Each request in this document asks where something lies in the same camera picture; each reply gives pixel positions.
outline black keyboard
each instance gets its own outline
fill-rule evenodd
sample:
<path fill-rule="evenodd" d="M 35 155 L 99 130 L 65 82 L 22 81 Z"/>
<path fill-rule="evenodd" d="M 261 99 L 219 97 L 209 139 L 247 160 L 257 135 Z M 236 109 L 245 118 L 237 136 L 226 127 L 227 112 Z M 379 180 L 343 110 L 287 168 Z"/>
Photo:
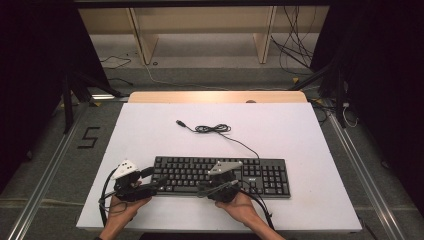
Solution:
<path fill-rule="evenodd" d="M 152 182 L 168 176 L 158 195 L 196 196 L 200 181 L 208 181 L 208 171 L 218 162 L 243 163 L 232 170 L 239 186 L 262 198 L 289 198 L 290 188 L 284 159 L 165 157 L 155 159 Z"/>

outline hand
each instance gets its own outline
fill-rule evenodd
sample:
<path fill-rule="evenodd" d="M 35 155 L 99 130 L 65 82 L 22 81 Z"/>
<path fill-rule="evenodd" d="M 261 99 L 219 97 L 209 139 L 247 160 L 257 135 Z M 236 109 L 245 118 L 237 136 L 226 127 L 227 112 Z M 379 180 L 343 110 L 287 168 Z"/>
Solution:
<path fill-rule="evenodd" d="M 117 197 L 112 196 L 108 219 L 100 238 L 103 240 L 115 239 L 128 222 L 137 215 L 138 209 L 151 199 L 150 197 L 136 202 L 122 202 Z"/>
<path fill-rule="evenodd" d="M 255 221 L 262 221 L 250 198 L 242 193 L 237 193 L 233 201 L 229 203 L 215 202 L 215 206 L 224 209 L 232 218 L 247 227 Z"/>

